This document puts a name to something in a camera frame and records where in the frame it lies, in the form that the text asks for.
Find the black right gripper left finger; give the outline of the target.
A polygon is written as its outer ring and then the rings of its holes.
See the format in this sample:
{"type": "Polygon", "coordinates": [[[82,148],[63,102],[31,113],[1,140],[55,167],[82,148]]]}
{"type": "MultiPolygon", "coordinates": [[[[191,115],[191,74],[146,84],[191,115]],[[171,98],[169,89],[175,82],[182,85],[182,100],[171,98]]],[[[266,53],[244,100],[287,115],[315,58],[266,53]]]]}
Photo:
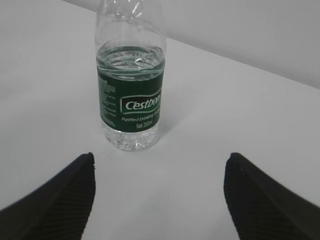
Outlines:
{"type": "Polygon", "coordinates": [[[96,195],[95,159],[82,154],[0,211],[2,240],[80,240],[96,195]]]}

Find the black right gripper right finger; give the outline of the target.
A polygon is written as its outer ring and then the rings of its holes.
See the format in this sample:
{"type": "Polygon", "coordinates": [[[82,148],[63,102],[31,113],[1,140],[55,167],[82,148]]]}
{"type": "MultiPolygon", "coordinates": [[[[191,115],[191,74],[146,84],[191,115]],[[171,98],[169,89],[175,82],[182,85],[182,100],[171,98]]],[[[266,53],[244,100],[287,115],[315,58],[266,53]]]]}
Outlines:
{"type": "Polygon", "coordinates": [[[233,152],[223,192],[241,240],[318,240],[320,208],[233,152]]]}

